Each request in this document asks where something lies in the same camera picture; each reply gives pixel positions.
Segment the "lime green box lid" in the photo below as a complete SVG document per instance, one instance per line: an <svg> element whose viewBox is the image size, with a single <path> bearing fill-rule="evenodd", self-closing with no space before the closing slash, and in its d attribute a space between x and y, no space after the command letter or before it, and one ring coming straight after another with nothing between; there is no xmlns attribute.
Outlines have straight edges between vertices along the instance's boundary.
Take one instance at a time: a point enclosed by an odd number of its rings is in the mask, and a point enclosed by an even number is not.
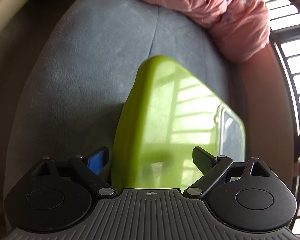
<svg viewBox="0 0 300 240"><path fill-rule="evenodd" d="M174 59L145 60L117 125L113 187L184 190L202 176L192 160L197 146L243 162L242 120Z"/></svg>

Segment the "pink crumpled duvet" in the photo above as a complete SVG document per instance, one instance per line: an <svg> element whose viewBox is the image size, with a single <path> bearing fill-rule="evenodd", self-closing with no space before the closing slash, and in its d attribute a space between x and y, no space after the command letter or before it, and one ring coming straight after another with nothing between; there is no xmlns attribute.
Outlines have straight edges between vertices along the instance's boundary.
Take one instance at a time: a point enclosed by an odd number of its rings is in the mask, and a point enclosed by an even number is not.
<svg viewBox="0 0 300 240"><path fill-rule="evenodd" d="M250 59L269 42L269 10L263 0L142 0L175 10L206 29L231 62Z"/></svg>

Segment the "window metal bars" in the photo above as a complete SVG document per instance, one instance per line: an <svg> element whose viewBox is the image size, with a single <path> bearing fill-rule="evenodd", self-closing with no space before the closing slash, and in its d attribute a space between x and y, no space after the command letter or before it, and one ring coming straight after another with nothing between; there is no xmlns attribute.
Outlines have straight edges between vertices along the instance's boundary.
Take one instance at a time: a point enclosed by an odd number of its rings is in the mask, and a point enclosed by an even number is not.
<svg viewBox="0 0 300 240"><path fill-rule="evenodd" d="M300 0L272 0L266 5L270 10L270 42L285 74L293 109L293 191L298 207L290 228L300 237Z"/></svg>

